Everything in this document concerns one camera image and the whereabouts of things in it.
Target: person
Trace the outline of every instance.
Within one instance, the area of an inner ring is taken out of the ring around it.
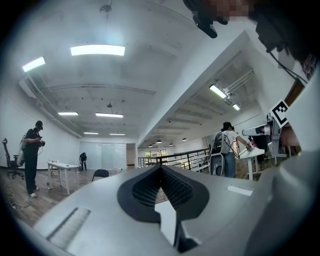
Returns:
[[[241,142],[247,150],[251,150],[251,146],[234,131],[234,127],[230,122],[224,122],[221,129],[222,134],[226,136],[226,143],[230,146],[229,152],[224,155],[224,170],[229,178],[236,177],[236,158],[232,149],[234,139]]]
[[[33,129],[29,129],[25,135],[25,148],[23,150],[25,160],[25,184],[30,197],[36,198],[36,174],[38,163],[38,150],[41,147],[41,138],[39,132],[43,130],[43,123],[37,121]]]
[[[83,171],[84,168],[85,168],[85,170],[87,170],[87,164],[86,164],[87,155],[86,155],[85,152],[83,152],[83,153],[80,155],[79,161],[80,161],[80,163],[81,163],[81,171]]]

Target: railing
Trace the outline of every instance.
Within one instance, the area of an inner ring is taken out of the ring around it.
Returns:
[[[199,149],[189,152],[175,153],[157,157],[138,157],[140,168],[151,165],[170,165],[184,169],[196,170],[208,165],[210,149]]]

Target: office chair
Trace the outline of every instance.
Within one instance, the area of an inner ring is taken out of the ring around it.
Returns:
[[[9,175],[12,174],[12,179],[14,180],[15,179],[15,176],[18,175],[20,176],[23,180],[25,179],[25,176],[21,173],[21,172],[18,172],[17,169],[18,169],[18,165],[17,165],[17,159],[18,159],[18,156],[17,154],[14,154],[13,157],[14,157],[14,160],[11,161],[10,159],[10,154],[9,154],[9,151],[7,149],[7,143],[8,143],[8,140],[6,138],[4,138],[4,140],[2,141],[2,144],[4,146],[4,150],[5,150],[5,156],[6,156],[6,164],[9,168],[12,168],[14,169],[14,171],[8,171],[6,174]]]
[[[98,169],[93,174],[92,182],[94,181],[95,177],[102,177],[102,178],[109,177],[109,172],[105,169]]]

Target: wooden floor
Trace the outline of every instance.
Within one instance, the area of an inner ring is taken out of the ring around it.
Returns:
[[[259,165],[259,170],[262,171],[273,166],[275,166],[273,160],[269,160],[261,163]],[[128,169],[123,171],[110,171],[110,176],[117,175],[121,172],[130,171],[131,169],[134,169],[134,166],[128,166]],[[52,178],[53,189],[48,189],[48,172],[45,170],[37,171],[35,182],[40,188],[40,191],[36,192],[38,198],[30,198],[27,194],[25,180],[22,180],[19,176],[16,176],[15,179],[11,179],[11,175],[10,177],[7,176],[8,171],[9,170],[7,169],[0,171],[1,191],[4,193],[6,201],[8,202],[8,208],[12,211],[12,214],[22,219],[30,226],[33,226],[42,215],[44,215],[52,207],[68,196],[63,172],[61,172],[62,186],[60,186],[59,175],[56,174]],[[81,187],[90,183],[94,172],[94,170],[80,171],[78,173],[79,186]],[[204,173],[209,173],[208,168],[204,170]],[[70,193],[72,194],[74,191],[76,191],[76,175],[74,172],[70,172],[68,177]],[[238,179],[248,179],[248,163],[246,160],[236,161],[236,177]],[[259,176],[254,175],[254,179],[259,179]],[[166,200],[168,200],[166,195],[162,189],[160,189],[156,203],[158,204]],[[15,207],[17,210],[14,210],[10,206],[11,202],[16,204]]]

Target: black pants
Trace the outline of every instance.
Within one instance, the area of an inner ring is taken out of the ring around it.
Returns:
[[[37,188],[36,186],[36,174],[37,174],[37,162],[38,162],[38,154],[34,153],[24,153],[25,159],[25,184],[26,190],[29,195],[31,195],[34,190]]]
[[[85,170],[87,170],[86,161],[81,161],[81,170],[83,170],[84,168],[85,168]]]

